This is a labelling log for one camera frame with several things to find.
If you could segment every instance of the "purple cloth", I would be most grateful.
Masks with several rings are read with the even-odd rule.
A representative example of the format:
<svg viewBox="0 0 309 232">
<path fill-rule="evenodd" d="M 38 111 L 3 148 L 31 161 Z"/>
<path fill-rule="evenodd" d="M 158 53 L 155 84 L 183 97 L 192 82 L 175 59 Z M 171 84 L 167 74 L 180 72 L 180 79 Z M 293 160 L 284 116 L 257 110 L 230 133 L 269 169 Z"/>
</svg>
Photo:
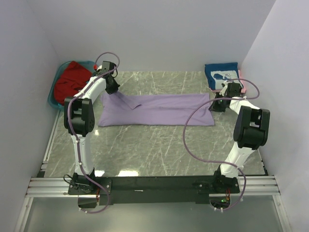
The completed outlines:
<svg viewBox="0 0 309 232">
<path fill-rule="evenodd" d="M 98 125 L 184 125 L 190 114 L 208 100 L 208 93 L 141 96 L 104 93 L 101 96 L 104 109 Z M 199 109 L 188 125 L 213 126 L 209 106 Z"/>
</svg>

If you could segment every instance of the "red cloth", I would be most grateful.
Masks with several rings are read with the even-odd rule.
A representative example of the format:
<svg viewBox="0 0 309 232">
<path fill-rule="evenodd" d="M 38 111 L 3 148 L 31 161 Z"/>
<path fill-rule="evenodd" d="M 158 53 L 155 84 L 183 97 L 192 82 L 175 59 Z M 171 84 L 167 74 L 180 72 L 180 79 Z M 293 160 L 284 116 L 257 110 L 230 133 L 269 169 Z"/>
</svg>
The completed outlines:
<svg viewBox="0 0 309 232">
<path fill-rule="evenodd" d="M 57 80 L 54 88 L 55 100 L 64 105 L 64 99 L 74 96 L 85 87 L 92 73 L 79 63 L 72 61 Z"/>
</svg>

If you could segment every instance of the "blue towel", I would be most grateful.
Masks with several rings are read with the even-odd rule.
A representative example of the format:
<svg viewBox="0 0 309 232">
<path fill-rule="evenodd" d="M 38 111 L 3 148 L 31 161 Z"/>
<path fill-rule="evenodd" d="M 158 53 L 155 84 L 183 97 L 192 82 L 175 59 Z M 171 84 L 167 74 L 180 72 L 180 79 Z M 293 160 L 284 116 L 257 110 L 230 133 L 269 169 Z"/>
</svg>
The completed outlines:
<svg viewBox="0 0 309 232">
<path fill-rule="evenodd" d="M 208 85 L 211 90 L 221 90 L 222 83 L 229 79 L 239 78 L 238 63 L 225 64 L 205 64 L 205 75 L 207 77 Z"/>
</svg>

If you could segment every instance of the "gray marble surface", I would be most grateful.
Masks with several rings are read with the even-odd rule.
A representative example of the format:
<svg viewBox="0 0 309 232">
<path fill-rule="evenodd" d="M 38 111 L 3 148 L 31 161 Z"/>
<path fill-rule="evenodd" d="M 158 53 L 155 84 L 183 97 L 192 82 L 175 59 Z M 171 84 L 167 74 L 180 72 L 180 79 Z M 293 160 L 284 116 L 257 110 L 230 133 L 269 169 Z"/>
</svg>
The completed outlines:
<svg viewBox="0 0 309 232">
<path fill-rule="evenodd" d="M 116 78 L 119 90 L 126 95 L 210 93 L 203 72 L 121 72 Z M 99 98 L 94 103 L 96 122 L 103 110 Z M 215 126 L 188 127 L 186 141 L 197 156 L 225 160 L 233 145 L 237 115 L 211 113 Z M 212 175 L 218 164 L 203 163 L 184 149 L 183 126 L 96 126 L 91 139 L 91 152 L 96 170 L 104 176 L 140 175 Z M 73 144 L 59 115 L 55 139 L 50 148 L 45 177 L 63 177 L 74 172 Z M 244 165 L 245 174 L 265 174 L 257 151 Z"/>
</svg>

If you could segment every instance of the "blue basket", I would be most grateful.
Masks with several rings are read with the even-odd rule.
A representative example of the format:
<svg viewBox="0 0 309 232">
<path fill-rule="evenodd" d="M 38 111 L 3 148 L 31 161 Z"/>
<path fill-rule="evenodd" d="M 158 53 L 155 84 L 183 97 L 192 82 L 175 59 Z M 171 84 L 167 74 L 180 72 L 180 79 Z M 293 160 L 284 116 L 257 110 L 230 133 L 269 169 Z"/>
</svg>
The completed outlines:
<svg viewBox="0 0 309 232">
<path fill-rule="evenodd" d="M 71 61 L 65 62 L 64 64 L 62 64 L 58 70 L 57 73 L 55 75 L 54 81 L 53 81 L 53 85 L 49 91 L 48 94 L 48 103 L 58 109 L 58 110 L 62 110 L 64 109 L 63 105 L 59 104 L 55 98 L 54 98 L 54 87 L 55 84 L 57 82 L 57 80 L 60 78 L 60 76 L 63 74 L 64 70 L 68 67 L 68 65 L 71 63 Z M 93 65 L 95 64 L 92 61 L 77 61 L 77 63 L 79 63 L 80 65 L 82 65 L 84 68 L 88 69 L 91 73 L 93 73 L 95 70 L 93 69 Z"/>
</svg>

